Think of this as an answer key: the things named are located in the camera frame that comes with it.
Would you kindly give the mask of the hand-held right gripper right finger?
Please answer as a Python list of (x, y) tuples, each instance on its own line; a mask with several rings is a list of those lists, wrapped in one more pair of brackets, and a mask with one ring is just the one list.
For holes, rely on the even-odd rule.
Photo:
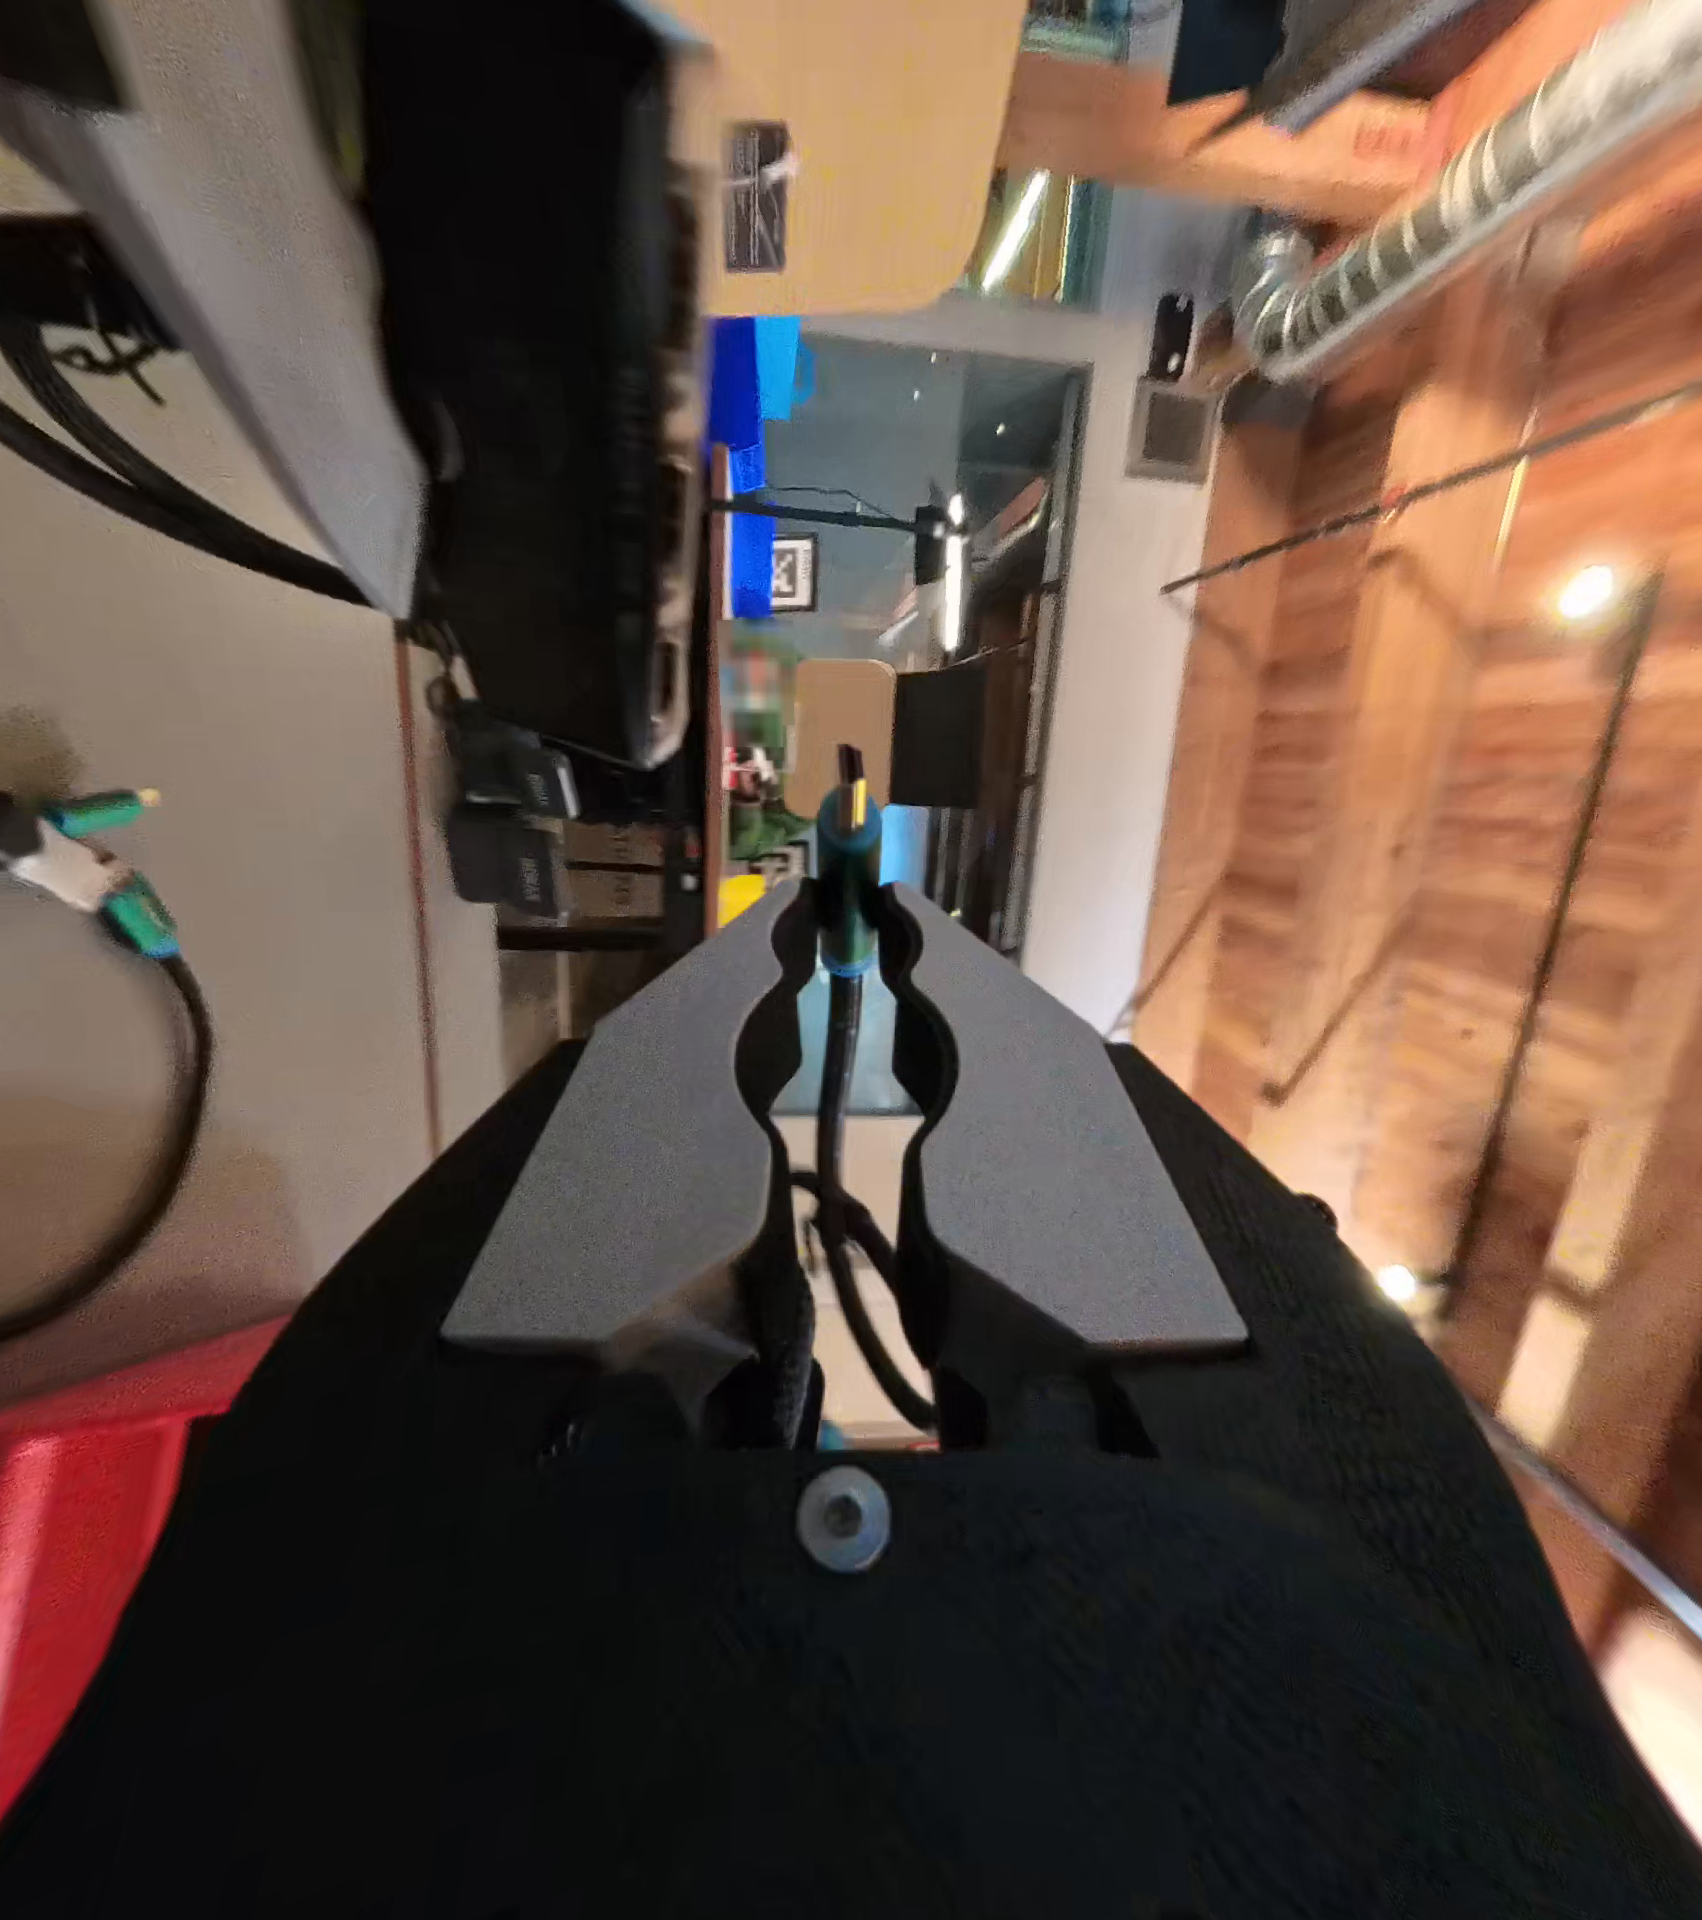
[(919, 890), (883, 890), (890, 1071), (918, 1109), (893, 1295), (943, 1420), (1247, 1351), (1099, 1034)]

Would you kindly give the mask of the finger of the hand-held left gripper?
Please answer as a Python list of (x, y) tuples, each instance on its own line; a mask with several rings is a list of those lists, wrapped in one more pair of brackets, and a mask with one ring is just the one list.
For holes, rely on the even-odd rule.
[(409, 617), (427, 474), (292, 7), (0, 5), (0, 138), (89, 220), (366, 603)]

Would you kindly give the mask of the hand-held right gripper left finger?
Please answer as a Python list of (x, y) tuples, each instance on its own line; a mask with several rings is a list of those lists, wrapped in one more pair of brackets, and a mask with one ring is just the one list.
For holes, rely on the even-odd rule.
[(543, 1448), (622, 1426), (816, 1437), (816, 1300), (774, 1121), (816, 946), (816, 890), (784, 881), (585, 1040), (440, 1325), (551, 1390)]

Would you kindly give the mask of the black USB hub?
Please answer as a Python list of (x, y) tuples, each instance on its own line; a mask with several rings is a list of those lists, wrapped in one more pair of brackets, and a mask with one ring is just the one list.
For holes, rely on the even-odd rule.
[(383, 358), (427, 481), (412, 617), (501, 723), (631, 770), (676, 756), (690, 708), (683, 66), (627, 5), (361, 13)]

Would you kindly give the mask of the red plastic bin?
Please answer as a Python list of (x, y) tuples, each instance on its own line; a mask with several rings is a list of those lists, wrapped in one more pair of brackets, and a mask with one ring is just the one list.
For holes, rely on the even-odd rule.
[(0, 1409), (0, 1821), (67, 1722), (282, 1316)]

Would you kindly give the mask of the light blue caddy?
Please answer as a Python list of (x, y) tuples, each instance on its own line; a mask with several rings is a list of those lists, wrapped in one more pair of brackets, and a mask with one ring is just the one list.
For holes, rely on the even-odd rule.
[(763, 445), (816, 394), (816, 357), (798, 316), (723, 316), (708, 325), (708, 439), (730, 452)]

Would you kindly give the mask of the wooden board on clear stand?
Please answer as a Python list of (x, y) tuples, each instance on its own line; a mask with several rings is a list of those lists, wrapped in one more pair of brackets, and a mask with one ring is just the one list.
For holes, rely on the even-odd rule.
[(839, 749), (862, 756), (869, 805), (891, 802), (898, 672), (869, 659), (803, 659), (792, 677), (784, 802), (816, 821), (839, 783)]

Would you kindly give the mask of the dark blue plastic bin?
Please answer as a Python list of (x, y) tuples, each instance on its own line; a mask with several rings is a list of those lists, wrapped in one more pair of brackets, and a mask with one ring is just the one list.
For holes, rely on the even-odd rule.
[(731, 620), (771, 619), (774, 519), (730, 513), (766, 491), (766, 447), (715, 445), (711, 451), (711, 529), (717, 546), (719, 612)]

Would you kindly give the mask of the wooden board with black label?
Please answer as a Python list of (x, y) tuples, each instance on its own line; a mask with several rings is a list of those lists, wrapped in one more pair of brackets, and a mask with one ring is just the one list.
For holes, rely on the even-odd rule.
[(981, 233), (1026, 7), (662, 5), (672, 156), (717, 321), (891, 316), (951, 292)]

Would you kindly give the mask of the studio lamp on stand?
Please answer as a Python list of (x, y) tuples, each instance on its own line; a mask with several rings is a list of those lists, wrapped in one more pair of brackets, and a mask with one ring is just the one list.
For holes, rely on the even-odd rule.
[[(867, 532), (909, 542), (909, 583), (895, 607), (877, 627), (877, 648), (899, 642), (912, 627), (929, 634), (934, 655), (956, 660), (963, 648), (963, 625), (970, 598), (972, 529), (961, 494), (932, 492), (912, 514), (891, 514), (873, 500), (844, 488), (792, 488), (786, 497), (759, 492), (728, 509), (730, 514), (774, 519), (774, 535), (812, 535), (820, 530)], [(714, 522), (714, 498), (702, 507)]]

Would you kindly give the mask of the black wall monitor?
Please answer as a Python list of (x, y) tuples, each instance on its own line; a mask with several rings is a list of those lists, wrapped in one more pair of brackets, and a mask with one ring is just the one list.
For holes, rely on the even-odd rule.
[(887, 805), (978, 810), (1005, 750), (1015, 657), (978, 655), (893, 682)]

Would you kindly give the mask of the wall air vent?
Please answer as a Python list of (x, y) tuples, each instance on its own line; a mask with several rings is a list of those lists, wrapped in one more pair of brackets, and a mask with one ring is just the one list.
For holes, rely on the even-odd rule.
[(1210, 481), (1221, 401), (1169, 379), (1133, 384), (1126, 427), (1126, 479), (1204, 488)]

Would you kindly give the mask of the wooden post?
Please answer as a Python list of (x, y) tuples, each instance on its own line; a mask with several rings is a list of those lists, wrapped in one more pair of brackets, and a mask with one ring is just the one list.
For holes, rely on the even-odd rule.
[(1435, 180), (1456, 108), (1360, 92), (1299, 132), (1245, 94), (1172, 106), (1144, 64), (1018, 54), (993, 167), (1366, 229)]

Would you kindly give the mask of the silver ceiling duct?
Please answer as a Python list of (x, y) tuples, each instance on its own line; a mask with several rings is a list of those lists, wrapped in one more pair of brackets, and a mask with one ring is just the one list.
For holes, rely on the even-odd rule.
[(1247, 244), (1227, 325), (1247, 373), (1311, 381), (1401, 311), (1520, 247), (1702, 112), (1702, 2), (1623, 13), (1450, 156), (1400, 210), (1316, 259), (1292, 230)]

